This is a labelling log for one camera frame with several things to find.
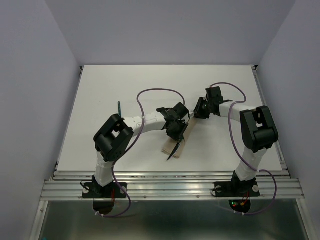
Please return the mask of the beige cloth napkin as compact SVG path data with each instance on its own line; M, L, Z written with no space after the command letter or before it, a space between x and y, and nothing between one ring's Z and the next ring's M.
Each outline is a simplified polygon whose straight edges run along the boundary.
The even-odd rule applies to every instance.
M174 159L179 159L182 155L182 152L186 146L186 143L188 139L190 138L190 135L194 129L194 127L197 124L197 119L192 118L188 122L188 127L186 128L184 134L183 134L183 139L181 142L179 142L177 150L174 151L175 147L177 146L178 142L174 141L171 138L168 138L167 141L165 142L164 146L162 147L161 152L168 155L168 158L174 158Z

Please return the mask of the silver knife teal handle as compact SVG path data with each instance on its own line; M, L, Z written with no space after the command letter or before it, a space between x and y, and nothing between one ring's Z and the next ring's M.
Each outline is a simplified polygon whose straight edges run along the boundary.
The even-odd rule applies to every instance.
M178 151L183 141L184 140L175 141L173 139L169 139L167 141L165 145L166 153L169 155L167 160L170 160L175 155L175 153Z

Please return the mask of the silver fork teal handle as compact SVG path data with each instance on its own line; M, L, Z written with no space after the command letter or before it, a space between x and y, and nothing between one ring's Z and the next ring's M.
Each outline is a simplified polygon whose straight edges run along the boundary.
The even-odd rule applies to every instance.
M120 117L122 117L122 108L121 108L121 102L120 101L117 102L117 108L118 108L118 115Z

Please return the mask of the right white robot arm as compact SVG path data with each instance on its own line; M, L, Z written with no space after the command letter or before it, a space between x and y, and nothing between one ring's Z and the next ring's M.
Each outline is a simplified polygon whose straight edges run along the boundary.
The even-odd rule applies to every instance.
M261 172L259 165L266 152L279 140L279 133L270 109L265 106L244 105L246 94L237 86L225 83L237 89L243 100L224 99L217 83L205 89L205 97L200 97L194 109L194 117L208 119L210 115L228 119L228 129L233 148L240 158L234 175L237 179L230 182L231 192L242 195L248 190L248 181ZM244 144L243 154L237 149L232 130L232 121L240 123L241 138Z

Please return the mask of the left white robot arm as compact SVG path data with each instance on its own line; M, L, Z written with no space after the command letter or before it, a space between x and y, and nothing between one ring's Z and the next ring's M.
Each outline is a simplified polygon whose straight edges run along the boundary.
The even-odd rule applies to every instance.
M179 102L173 108L161 107L144 116L120 117L113 114L93 137L97 165L93 175L94 191L100 197L111 193L112 168L129 149L134 138L152 131L165 130L167 136L180 143L194 112Z

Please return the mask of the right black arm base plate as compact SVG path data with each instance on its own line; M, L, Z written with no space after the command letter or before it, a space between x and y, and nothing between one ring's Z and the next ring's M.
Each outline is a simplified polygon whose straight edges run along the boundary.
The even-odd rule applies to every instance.
M257 187L256 182L249 183L232 183L231 181L220 181L214 183L214 188L211 190L211 194L217 198L242 198L249 197L259 197L259 189L254 190Z

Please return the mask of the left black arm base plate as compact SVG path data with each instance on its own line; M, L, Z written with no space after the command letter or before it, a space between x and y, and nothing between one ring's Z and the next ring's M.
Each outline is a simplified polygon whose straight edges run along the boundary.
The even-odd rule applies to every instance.
M125 199L126 194L112 182L105 187L95 186L93 182L80 183L83 199Z

